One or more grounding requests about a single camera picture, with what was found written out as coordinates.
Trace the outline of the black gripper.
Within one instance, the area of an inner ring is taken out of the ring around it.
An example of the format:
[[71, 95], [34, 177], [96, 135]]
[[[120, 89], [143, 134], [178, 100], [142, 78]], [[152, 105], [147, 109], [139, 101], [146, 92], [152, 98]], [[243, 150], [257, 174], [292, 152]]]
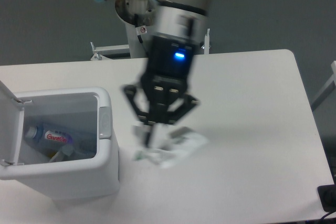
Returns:
[[175, 124], [200, 104], [198, 98], [186, 93], [196, 50], [190, 40], [153, 36], [140, 79], [142, 87], [138, 83], [122, 86], [131, 111], [142, 124], [144, 147], [150, 146], [157, 123]]

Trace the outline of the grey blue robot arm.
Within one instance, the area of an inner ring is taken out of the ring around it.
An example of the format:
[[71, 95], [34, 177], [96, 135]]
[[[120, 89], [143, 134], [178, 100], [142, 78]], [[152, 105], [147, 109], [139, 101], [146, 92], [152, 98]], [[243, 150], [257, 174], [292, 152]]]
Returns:
[[197, 105], [197, 99], [187, 91], [188, 75], [204, 35], [211, 2], [151, 1], [156, 4], [154, 31], [150, 46], [145, 49], [148, 59], [138, 84], [149, 103], [148, 110], [141, 111], [135, 104], [136, 85], [123, 88], [139, 121], [148, 127], [144, 146], [150, 145], [156, 124], [174, 124]]

